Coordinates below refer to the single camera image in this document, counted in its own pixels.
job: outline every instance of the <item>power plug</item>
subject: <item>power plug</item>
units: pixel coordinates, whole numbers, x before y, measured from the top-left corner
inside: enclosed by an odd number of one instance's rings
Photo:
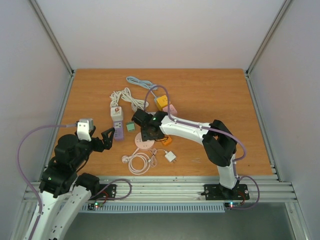
[[[174,155],[174,153],[172,152],[172,151],[170,151],[170,152],[168,152],[166,155],[164,155],[165,156],[165,158],[169,161],[169,163],[171,163],[171,162],[176,162],[175,160],[176,160],[176,155]]]
[[[113,106],[110,108],[110,116],[112,118],[112,121],[119,122],[124,120],[124,112],[122,110],[122,107],[120,106]]]

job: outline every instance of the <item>power strip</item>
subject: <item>power strip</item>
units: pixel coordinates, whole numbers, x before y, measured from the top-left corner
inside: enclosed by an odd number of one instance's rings
[[[116,141],[122,141],[125,139],[124,135],[124,121],[114,121],[113,122],[114,127],[114,135],[113,138]]]

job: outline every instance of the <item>white adapter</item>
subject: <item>white adapter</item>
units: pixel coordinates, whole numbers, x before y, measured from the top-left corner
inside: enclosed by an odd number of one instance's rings
[[[119,122],[124,120],[124,112],[122,107],[120,106],[113,106],[110,108],[110,116],[113,122]]]
[[[168,152],[166,155],[164,155],[165,158],[169,161],[169,163],[175,161],[175,159],[177,158],[176,155],[174,155],[174,153],[172,151]]]

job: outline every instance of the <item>orange object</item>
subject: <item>orange object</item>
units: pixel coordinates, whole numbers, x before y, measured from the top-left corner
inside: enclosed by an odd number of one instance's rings
[[[167,145],[169,145],[170,143],[172,143],[172,138],[171,138],[170,136],[167,136],[167,135],[166,135],[164,138],[165,138],[166,140],[161,141],[163,145],[167,146]]]
[[[158,97],[155,101],[155,104],[160,111],[162,111],[164,107],[168,106],[168,98],[166,95]]]

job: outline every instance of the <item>white panel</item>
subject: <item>white panel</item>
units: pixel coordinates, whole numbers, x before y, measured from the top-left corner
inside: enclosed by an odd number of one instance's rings
[[[293,1],[252,73],[276,162],[312,239],[320,239],[319,9],[319,1]]]
[[[29,130],[54,123],[68,72],[27,0],[0,1],[0,238],[9,239],[26,185],[16,149]],[[21,149],[21,165],[39,177],[50,130]]]
[[[283,0],[38,0],[74,69],[247,69]]]

